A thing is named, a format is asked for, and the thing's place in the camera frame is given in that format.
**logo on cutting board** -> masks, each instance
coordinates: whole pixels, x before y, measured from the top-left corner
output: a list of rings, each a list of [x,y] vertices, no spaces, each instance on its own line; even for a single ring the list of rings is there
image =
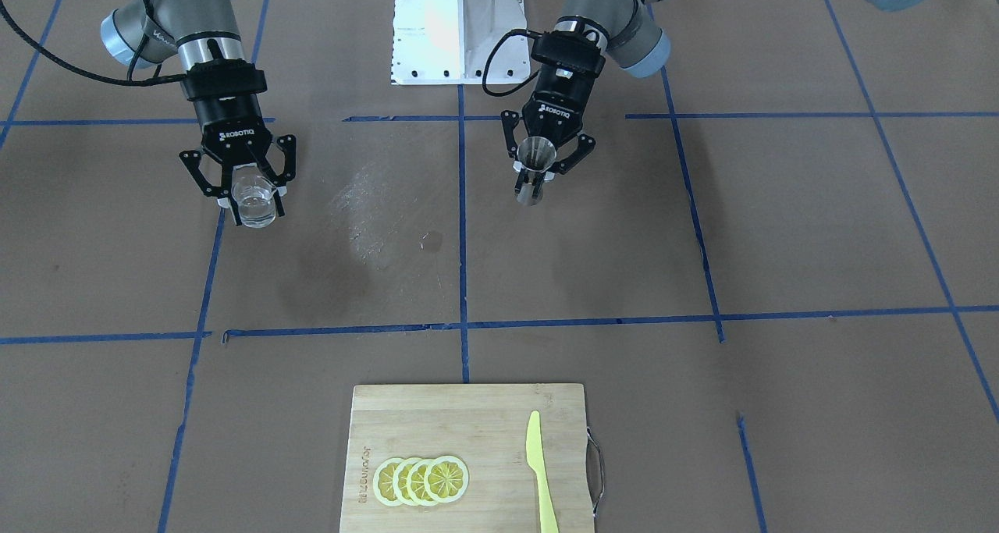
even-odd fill
[[[371,485],[371,458],[371,447],[365,447],[364,452],[361,452],[360,490],[357,491],[357,503],[359,504],[368,503],[368,486]]]

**cutting board handle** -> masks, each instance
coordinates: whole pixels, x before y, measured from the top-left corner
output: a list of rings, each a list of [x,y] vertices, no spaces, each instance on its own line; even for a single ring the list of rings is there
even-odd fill
[[[596,519],[596,509],[600,505],[600,500],[603,500],[604,484],[606,484],[603,478],[603,451],[600,450],[600,444],[596,443],[596,439],[593,438],[592,430],[589,429],[589,426],[586,426],[586,451],[588,451],[586,454],[588,455],[590,447],[592,447],[592,452],[596,455],[596,472],[600,478],[599,490],[596,491],[596,497],[594,497],[592,481],[589,480],[589,465],[586,465],[586,484],[589,485],[589,498],[593,501],[593,519]]]

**clear glass cup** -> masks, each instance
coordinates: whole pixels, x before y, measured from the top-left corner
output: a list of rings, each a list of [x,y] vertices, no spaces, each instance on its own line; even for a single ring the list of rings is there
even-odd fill
[[[252,229],[264,228],[278,216],[274,205],[274,184],[247,164],[233,170],[233,199],[239,207],[243,225]]]

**water spill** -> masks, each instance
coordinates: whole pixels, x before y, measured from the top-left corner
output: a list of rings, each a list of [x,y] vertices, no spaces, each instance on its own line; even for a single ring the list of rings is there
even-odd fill
[[[443,244],[443,234],[436,231],[428,231],[420,238],[420,249],[424,252],[440,252],[440,245]]]

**knife handle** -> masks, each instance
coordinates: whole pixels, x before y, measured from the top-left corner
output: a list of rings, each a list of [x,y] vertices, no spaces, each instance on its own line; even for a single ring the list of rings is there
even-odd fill
[[[556,509],[552,505],[552,493],[549,492],[549,477],[540,473],[538,473],[538,505],[542,533],[559,533]]]

